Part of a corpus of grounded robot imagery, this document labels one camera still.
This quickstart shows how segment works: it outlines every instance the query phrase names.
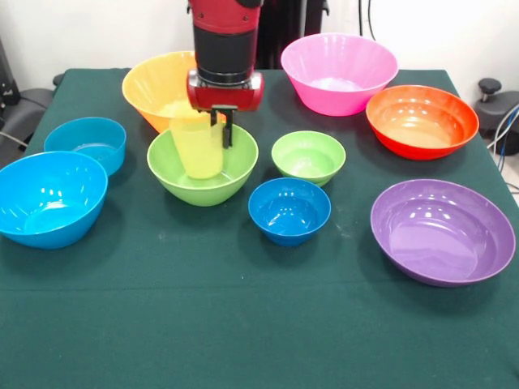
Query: orange bowl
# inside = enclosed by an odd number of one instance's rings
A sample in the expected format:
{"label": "orange bowl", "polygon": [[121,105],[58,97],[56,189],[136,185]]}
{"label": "orange bowl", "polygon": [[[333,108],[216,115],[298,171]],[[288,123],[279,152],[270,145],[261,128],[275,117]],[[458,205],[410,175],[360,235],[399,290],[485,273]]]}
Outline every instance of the orange bowl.
{"label": "orange bowl", "polygon": [[420,85],[384,89],[370,99],[366,115],[379,141],[411,160],[452,154],[479,128],[478,115],[462,99]]}
{"label": "orange bowl", "polygon": [[122,81],[122,94],[161,133],[169,127],[175,101],[187,101],[187,74],[196,68],[195,52],[162,54],[131,69]]}

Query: green bowl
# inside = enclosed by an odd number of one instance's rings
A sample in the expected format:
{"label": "green bowl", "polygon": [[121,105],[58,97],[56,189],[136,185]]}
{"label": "green bowl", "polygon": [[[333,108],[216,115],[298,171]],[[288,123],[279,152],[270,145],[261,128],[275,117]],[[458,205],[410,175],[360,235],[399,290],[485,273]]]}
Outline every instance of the green bowl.
{"label": "green bowl", "polygon": [[274,143],[272,159],[284,176],[323,186],[346,162],[346,151],[330,135],[317,131],[296,131]]}
{"label": "green bowl", "polygon": [[198,207],[223,203],[245,184],[258,161],[258,145],[242,127],[233,126],[233,146],[224,150],[222,173],[207,180],[186,175],[173,136],[159,134],[148,149],[148,166],[171,194]]}

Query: small blue bowl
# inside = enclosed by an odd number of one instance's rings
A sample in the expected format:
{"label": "small blue bowl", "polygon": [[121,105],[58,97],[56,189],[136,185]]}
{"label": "small blue bowl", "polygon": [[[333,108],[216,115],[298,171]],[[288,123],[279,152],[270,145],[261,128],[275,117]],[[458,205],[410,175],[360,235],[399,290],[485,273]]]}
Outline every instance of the small blue bowl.
{"label": "small blue bowl", "polygon": [[258,186],[249,198],[255,224],[280,246],[299,246],[328,221],[332,204],[316,184],[299,178],[277,178]]}
{"label": "small blue bowl", "polygon": [[21,245],[59,249],[92,227],[108,176],[78,152],[26,156],[0,170],[0,234]]}
{"label": "small blue bowl", "polygon": [[62,124],[45,140],[46,152],[80,152],[97,160],[111,176],[124,162],[127,133],[107,118],[81,118]]}

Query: bowl rim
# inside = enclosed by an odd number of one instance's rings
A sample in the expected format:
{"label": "bowl rim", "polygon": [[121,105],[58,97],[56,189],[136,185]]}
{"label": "bowl rim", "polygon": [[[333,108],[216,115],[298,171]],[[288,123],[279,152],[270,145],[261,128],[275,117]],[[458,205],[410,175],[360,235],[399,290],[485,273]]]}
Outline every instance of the bowl rim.
{"label": "bowl rim", "polygon": [[[314,40],[314,39],[318,39],[319,37],[321,36],[342,36],[344,38],[348,38],[348,39],[353,39],[353,40],[356,40],[356,41],[365,41],[365,42],[370,42],[370,45],[376,45],[376,46],[379,46],[380,48],[384,49],[387,53],[389,53],[392,57],[392,59],[395,61],[395,71],[392,73],[392,76],[391,77],[388,77],[386,81],[382,82],[382,83],[379,83],[377,85],[374,85],[372,87],[369,87],[369,88],[363,88],[359,91],[352,91],[352,92],[345,92],[345,91],[341,91],[341,90],[335,90],[335,89],[326,89],[326,88],[320,88],[320,87],[316,87],[315,85],[310,85],[309,83],[305,82],[305,81],[302,81],[300,78],[298,77],[295,77],[293,75],[289,75],[289,72],[286,70],[286,56],[287,56],[287,53],[289,51],[289,49],[293,48],[294,46],[296,45],[300,45],[301,42],[304,42],[304,41],[309,41],[309,40]],[[380,89],[380,88],[383,88],[384,86],[386,86],[391,80],[395,79],[395,77],[397,77],[398,75],[398,72],[400,71],[400,65],[398,63],[398,58],[397,56],[390,50],[388,49],[387,46],[385,45],[382,45],[380,42],[378,41],[373,41],[372,39],[368,39],[364,36],[359,36],[359,35],[354,35],[354,34],[349,34],[349,33],[345,33],[345,32],[317,32],[315,34],[311,34],[311,35],[306,35],[306,36],[302,36],[298,39],[296,39],[295,41],[292,41],[290,42],[282,51],[281,53],[281,58],[280,58],[280,63],[281,63],[281,67],[283,68],[283,70],[285,71],[285,73],[291,78],[291,79],[294,79],[296,80],[298,83],[301,83],[303,85],[306,85],[308,87],[311,87],[311,88],[315,88],[315,89],[318,89],[320,91],[325,91],[325,92],[339,92],[339,93],[365,93],[365,92],[371,92],[371,91],[374,91],[374,90],[377,90],[377,89]]]}
{"label": "bowl rim", "polygon": [[37,232],[37,233],[24,233],[24,232],[20,232],[20,231],[14,231],[14,232],[7,231],[7,230],[2,229],[0,227],[0,233],[8,234],[8,235],[11,235],[11,236],[16,236],[16,237],[35,237],[35,236],[43,235],[43,234],[46,234],[46,233],[52,233],[52,232],[58,231],[60,229],[65,229],[66,227],[69,227],[69,226],[73,225],[74,223],[84,219],[86,216],[88,216],[92,212],[94,212],[97,209],[97,207],[99,207],[99,205],[105,201],[106,193],[108,191],[108,183],[109,183],[108,174],[106,173],[105,168],[103,167],[103,165],[101,165],[94,158],[92,158],[90,156],[87,156],[85,154],[81,154],[79,152],[68,152],[68,151],[38,152],[37,154],[31,154],[30,156],[24,156],[23,158],[20,158],[19,160],[16,160],[15,162],[12,162],[11,164],[5,166],[3,169],[0,169],[0,175],[2,173],[4,173],[7,169],[11,169],[13,166],[16,166],[18,164],[22,164],[26,160],[37,159],[37,158],[41,158],[43,156],[57,155],[57,154],[61,154],[61,155],[68,154],[68,155],[73,155],[74,157],[78,157],[78,158],[83,158],[85,160],[89,160],[90,162],[93,162],[93,164],[96,165],[101,170],[102,177],[104,178],[104,180],[103,180],[103,184],[104,185],[103,185],[103,189],[102,189],[101,195],[99,196],[99,199],[97,199],[97,201],[83,215],[78,216],[77,218],[73,219],[73,221],[70,221],[69,223],[67,223],[65,225],[62,225],[62,226],[59,226],[59,227],[56,227],[54,229],[46,229],[45,231],[40,231],[40,232]]}
{"label": "bowl rim", "polygon": [[[256,218],[253,216],[253,214],[251,212],[251,201],[252,201],[253,197],[255,196],[256,192],[260,188],[262,188],[266,185],[272,185],[274,182],[279,182],[279,181],[297,182],[298,184],[309,185],[312,188],[314,188],[314,190],[321,193],[324,196],[324,198],[326,199],[326,203],[328,205],[328,211],[326,213],[326,216],[323,218],[323,221],[321,223],[319,223],[316,227],[314,227],[312,230],[306,231],[305,233],[297,233],[297,234],[273,233],[272,231],[269,231],[268,229],[264,228],[260,223],[258,223],[258,221],[256,220]],[[249,201],[247,202],[247,210],[249,212],[249,217],[252,219],[254,224],[256,224],[256,226],[260,230],[262,230],[264,233],[276,235],[277,237],[305,237],[308,235],[312,235],[316,231],[319,231],[320,229],[322,229],[324,227],[324,225],[326,223],[328,223],[328,220],[330,219],[330,216],[332,215],[332,201],[330,200],[330,197],[328,196],[328,194],[321,187],[314,184],[313,182],[309,182],[309,181],[303,180],[301,178],[296,178],[296,177],[279,177],[279,178],[273,178],[272,180],[267,180],[265,182],[262,182],[252,191],[251,195],[249,196]]]}
{"label": "bowl rim", "polygon": [[127,74],[124,76],[124,79],[122,79],[122,83],[121,83],[121,89],[122,89],[122,95],[124,97],[124,99],[128,102],[128,104],[130,104],[132,107],[134,107],[135,109],[137,109],[138,111],[141,111],[141,112],[144,112],[148,115],[152,115],[152,116],[155,116],[157,118],[164,118],[164,119],[170,119],[169,117],[167,116],[162,116],[162,115],[159,115],[155,112],[151,112],[147,109],[143,109],[141,107],[139,107],[132,99],[128,98],[128,95],[127,95],[127,85],[129,83],[129,79],[130,77],[137,71],[137,69],[139,69],[140,67],[142,66],[145,66],[147,65],[148,63],[150,62],[154,62],[156,61],[157,59],[163,59],[163,58],[167,58],[167,57],[173,57],[175,55],[180,55],[180,54],[189,54],[191,55],[193,58],[195,57],[195,51],[194,50],[179,50],[179,51],[170,51],[170,52],[167,52],[167,53],[162,53],[162,54],[159,54],[159,55],[156,55],[154,57],[151,57],[151,58],[147,58],[139,63],[137,63],[137,65],[133,66],[128,72]]}
{"label": "bowl rim", "polygon": [[[299,135],[300,134],[310,134],[311,136],[320,136],[323,139],[330,140],[333,144],[338,146],[339,150],[341,150],[341,163],[338,164],[337,167],[334,168],[329,173],[326,173],[325,175],[319,175],[319,176],[296,176],[295,174],[292,174],[292,173],[288,172],[286,169],[283,169],[281,167],[281,162],[280,162],[279,158],[276,158],[275,151],[280,147],[279,146],[280,141],[282,141],[283,139],[288,139],[291,136],[295,136],[297,134],[299,134]],[[342,145],[341,142],[339,142],[338,139],[336,139],[335,137],[333,137],[333,136],[331,136],[329,134],[325,134],[324,132],[315,131],[315,130],[292,131],[292,132],[289,132],[288,134],[285,134],[285,135],[281,136],[276,142],[274,142],[274,144],[272,146],[272,149],[270,151],[270,156],[272,157],[272,161],[274,162],[274,165],[279,170],[281,170],[282,172],[285,172],[285,173],[287,173],[287,174],[289,174],[291,176],[294,176],[295,178],[302,178],[302,179],[307,179],[307,180],[319,180],[319,179],[325,179],[325,178],[330,177],[330,176],[334,176],[335,174],[337,174],[337,172],[339,170],[342,169],[342,167],[346,163],[346,159],[348,158],[348,155],[346,153],[346,150],[345,150],[344,146]]]}
{"label": "bowl rim", "polygon": [[[469,280],[446,280],[446,279],[442,279],[442,278],[437,278],[437,277],[431,277],[431,276],[427,276],[427,275],[424,275],[418,271],[414,271],[414,270],[411,270],[409,269],[407,266],[403,265],[401,262],[397,261],[394,257],[391,256],[391,254],[386,250],[386,247],[384,247],[381,243],[380,243],[380,236],[379,234],[375,231],[374,229],[374,219],[375,219],[375,206],[376,204],[382,199],[383,196],[385,196],[388,192],[390,192],[391,190],[394,190],[395,188],[397,188],[398,186],[401,186],[401,185],[405,185],[405,184],[408,184],[408,183],[413,183],[413,182],[434,182],[434,183],[439,183],[439,184],[442,184],[442,185],[447,185],[447,186],[451,186],[451,187],[456,187],[458,189],[461,189],[463,190],[464,192],[466,193],[470,193],[472,195],[474,195],[475,197],[478,197],[480,198],[481,200],[484,200],[486,201],[490,207],[493,207],[497,212],[498,214],[500,214],[500,216],[503,218],[504,222],[505,222],[505,225],[507,226],[508,228],[508,231],[511,233],[511,236],[512,236],[512,253],[510,254],[509,258],[504,262],[504,264],[498,268],[497,270],[495,270],[494,272],[492,273],[489,273],[485,276],[481,276],[479,278],[474,278],[474,279],[469,279]],[[380,249],[387,255],[387,257],[392,261],[394,262],[396,265],[404,268],[406,271],[408,271],[409,273],[411,274],[414,274],[416,276],[419,276],[421,277],[422,279],[424,280],[429,280],[429,281],[433,281],[433,282],[436,282],[436,283],[442,283],[442,284],[445,284],[445,285],[452,285],[452,286],[465,286],[465,285],[469,285],[469,284],[476,284],[478,282],[482,282],[484,280],[489,280],[490,278],[494,277],[494,276],[497,276],[499,273],[501,273],[506,267],[508,267],[508,265],[513,261],[513,257],[515,256],[515,253],[516,253],[516,249],[517,249],[517,246],[516,246],[516,234],[515,234],[515,230],[513,229],[513,226],[512,226],[512,223],[510,222],[510,220],[508,219],[508,217],[504,214],[503,211],[501,211],[501,209],[499,207],[497,207],[491,200],[489,200],[487,197],[483,196],[482,194],[478,193],[477,191],[473,190],[473,189],[470,189],[469,187],[467,186],[463,186],[461,184],[458,184],[458,183],[455,183],[455,182],[451,182],[451,181],[445,181],[445,180],[440,180],[440,179],[436,179],[436,178],[416,178],[416,179],[411,179],[411,180],[406,180],[406,181],[402,181],[402,182],[397,182],[396,184],[393,184],[391,186],[389,186],[388,188],[386,188],[385,190],[383,190],[375,199],[375,201],[373,202],[373,204],[371,205],[371,212],[370,212],[370,226],[371,226],[371,233],[373,234],[373,236],[375,237],[375,240],[378,244],[378,246],[380,247]]]}
{"label": "bowl rim", "polygon": [[219,185],[215,185],[215,186],[205,186],[203,188],[193,188],[192,186],[184,186],[184,185],[179,185],[177,183],[174,183],[174,182],[171,182],[169,180],[166,180],[165,178],[163,178],[153,167],[152,167],[152,164],[150,163],[150,155],[151,155],[151,150],[153,149],[153,146],[155,145],[155,143],[157,143],[161,137],[164,137],[164,136],[171,136],[170,134],[170,131],[171,129],[167,129],[163,132],[161,132],[160,134],[158,134],[155,139],[150,143],[149,147],[148,147],[148,151],[146,153],[146,161],[148,162],[148,168],[152,171],[153,175],[159,179],[160,181],[164,182],[165,184],[169,185],[169,186],[172,186],[174,188],[177,188],[177,189],[183,189],[183,190],[194,190],[194,191],[206,191],[206,190],[215,190],[215,189],[220,189],[220,188],[225,188],[227,186],[231,186],[233,184],[235,184],[236,182],[240,182],[243,178],[245,178],[247,175],[249,175],[251,173],[251,171],[253,170],[253,168],[256,166],[256,164],[258,163],[258,159],[260,157],[260,149],[258,148],[258,143],[255,141],[254,137],[247,131],[245,130],[243,127],[241,126],[238,126],[236,124],[233,124],[233,130],[238,130],[238,131],[242,131],[248,139],[250,139],[252,141],[252,143],[254,144],[254,149],[255,149],[255,158],[254,158],[254,162],[251,164],[251,166],[247,169],[247,171],[245,173],[242,173],[240,174],[239,177],[235,178],[233,181],[231,182],[225,182],[223,184],[219,184]]}
{"label": "bowl rim", "polygon": [[[373,103],[371,103],[373,101],[373,99],[376,97],[376,96],[379,96],[381,94],[384,94],[386,93],[387,91],[392,91],[392,90],[397,90],[397,89],[403,89],[403,88],[414,88],[414,89],[429,89],[429,90],[433,90],[433,91],[436,91],[436,92],[440,92],[442,94],[445,94],[445,95],[448,95],[448,96],[451,96],[453,97],[455,100],[457,100],[459,103],[461,103],[462,105],[464,105],[465,107],[467,107],[470,111],[470,114],[473,118],[476,119],[476,126],[474,126],[474,129],[472,130],[472,133],[470,134],[470,136],[464,140],[462,140],[461,142],[458,142],[458,143],[455,143],[455,144],[450,144],[448,145],[447,147],[423,147],[423,146],[414,146],[412,144],[408,144],[408,143],[403,143],[403,142],[400,142],[388,135],[386,135],[385,133],[381,132],[378,128],[376,128],[376,126],[373,124],[373,121],[371,120],[372,119],[372,114],[371,113],[371,106]],[[453,148],[457,148],[457,147],[460,147],[460,146],[464,146],[466,145],[468,142],[470,142],[472,139],[474,139],[474,137],[478,134],[478,131],[479,131],[479,118],[478,118],[478,115],[476,114],[476,111],[469,105],[467,104],[466,102],[464,102],[459,96],[457,96],[456,94],[454,93],[451,93],[451,92],[448,92],[448,91],[445,91],[444,89],[441,89],[441,88],[435,88],[435,87],[430,87],[430,86],[427,86],[427,85],[419,85],[419,84],[409,84],[409,85],[393,85],[391,87],[387,87],[387,88],[384,88],[383,90],[377,92],[374,96],[372,96],[370,98],[370,100],[367,102],[367,106],[366,106],[366,117],[367,117],[367,120],[369,121],[369,123],[371,124],[371,129],[378,133],[378,134],[381,134],[383,136],[385,136],[386,138],[388,139],[391,139],[392,142],[394,143],[397,143],[401,146],[404,146],[404,147],[411,147],[415,150],[428,150],[428,151],[443,151],[443,150],[449,150],[449,149],[453,149]]]}
{"label": "bowl rim", "polygon": [[111,155],[119,152],[121,149],[123,149],[126,146],[127,131],[121,123],[119,123],[116,120],[110,119],[110,118],[103,118],[101,116],[87,116],[85,118],[76,118],[76,119],[69,120],[68,122],[64,122],[64,123],[60,124],[59,126],[57,126],[56,128],[54,128],[52,131],[50,131],[50,133],[47,135],[47,137],[45,138],[45,141],[43,143],[44,152],[59,152],[59,151],[71,152],[72,150],[64,150],[64,149],[49,150],[48,142],[50,139],[53,139],[54,137],[59,136],[62,132],[69,130],[67,127],[70,124],[74,124],[77,122],[89,122],[89,121],[110,122],[111,124],[114,124],[114,128],[117,128],[118,131],[122,134],[122,142],[115,148],[114,152],[112,152]]}

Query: green cloth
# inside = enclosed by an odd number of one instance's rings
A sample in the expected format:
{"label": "green cloth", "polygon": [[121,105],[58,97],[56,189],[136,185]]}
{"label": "green cloth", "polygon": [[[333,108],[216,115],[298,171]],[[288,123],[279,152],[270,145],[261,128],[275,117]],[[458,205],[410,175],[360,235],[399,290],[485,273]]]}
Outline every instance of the green cloth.
{"label": "green cloth", "polygon": [[[88,235],[41,251],[0,239],[0,388],[507,389],[519,386],[519,262],[463,289],[398,271],[377,246],[371,205],[388,186],[436,177],[473,188],[519,226],[517,206],[476,137],[431,162],[401,159],[366,116],[306,109],[285,74],[265,71],[258,112],[236,123],[259,144],[247,184],[217,207],[189,206],[148,171],[157,135],[123,99],[127,70],[68,71],[29,153],[74,118],[127,129],[127,158]],[[455,92],[444,71],[396,84]],[[332,216],[304,246],[267,241],[247,213],[283,134],[321,130],[346,148],[324,188]]]}

